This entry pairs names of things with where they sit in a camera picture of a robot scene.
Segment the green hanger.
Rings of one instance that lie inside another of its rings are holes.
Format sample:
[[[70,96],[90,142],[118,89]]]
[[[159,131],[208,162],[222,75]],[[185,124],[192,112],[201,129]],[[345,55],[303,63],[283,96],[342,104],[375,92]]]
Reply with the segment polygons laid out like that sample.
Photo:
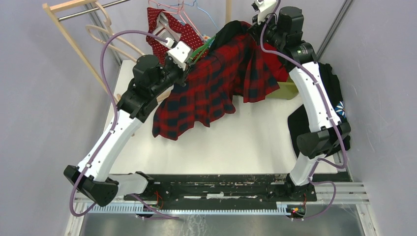
[[[202,56],[206,54],[206,52],[212,45],[213,41],[215,40],[215,38],[216,38],[216,35],[213,37],[207,38],[206,42],[191,54],[187,62],[196,63]]]

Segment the red plaid shirt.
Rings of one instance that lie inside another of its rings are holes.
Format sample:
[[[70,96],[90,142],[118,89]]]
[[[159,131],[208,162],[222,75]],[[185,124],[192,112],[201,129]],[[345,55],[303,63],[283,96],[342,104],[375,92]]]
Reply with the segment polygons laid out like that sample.
[[[157,108],[154,137],[177,140],[195,122],[209,127],[225,114],[233,114],[233,96],[254,103],[279,89],[249,28],[247,22],[232,21],[216,34],[208,54],[188,74],[186,86],[174,86]]]

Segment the wooden hanger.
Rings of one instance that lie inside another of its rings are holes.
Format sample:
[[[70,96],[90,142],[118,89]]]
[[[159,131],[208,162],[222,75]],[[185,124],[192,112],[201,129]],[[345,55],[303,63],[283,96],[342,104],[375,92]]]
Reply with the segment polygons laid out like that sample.
[[[95,7],[97,7],[98,10],[92,12],[92,14],[93,17],[94,14],[97,14],[97,23],[86,25],[85,30],[93,40],[104,45],[106,41],[116,33],[116,31],[113,27],[112,19],[103,4],[95,0],[93,3],[87,4],[86,10],[90,10]],[[136,62],[140,56],[145,54],[140,48],[122,36],[114,39],[109,44],[108,50],[120,60],[131,60],[133,62]]]

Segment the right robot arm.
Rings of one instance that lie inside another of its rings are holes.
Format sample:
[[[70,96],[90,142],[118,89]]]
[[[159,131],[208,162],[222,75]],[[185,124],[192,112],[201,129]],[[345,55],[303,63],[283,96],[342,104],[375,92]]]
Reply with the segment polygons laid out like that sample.
[[[309,132],[297,137],[299,155],[288,174],[284,195],[291,201],[304,194],[304,185],[312,183],[319,161],[326,161],[335,147],[344,148],[343,139],[351,131],[343,123],[327,95],[312,45],[303,40],[304,16],[294,6],[279,8],[278,0],[256,0],[252,7],[257,15],[252,18],[249,32],[262,51],[279,57],[294,81],[306,110]]]

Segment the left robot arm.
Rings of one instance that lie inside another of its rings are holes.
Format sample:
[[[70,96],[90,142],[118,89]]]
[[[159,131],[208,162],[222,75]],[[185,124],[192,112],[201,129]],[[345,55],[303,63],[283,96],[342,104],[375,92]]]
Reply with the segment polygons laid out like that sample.
[[[88,155],[64,170],[77,191],[100,207],[128,194],[137,194],[143,200],[154,196],[155,188],[144,173],[111,174],[110,170],[130,137],[156,108],[157,98],[175,83],[183,86],[189,69],[188,59],[174,56],[166,56],[164,64],[155,55],[137,59],[113,120]]]

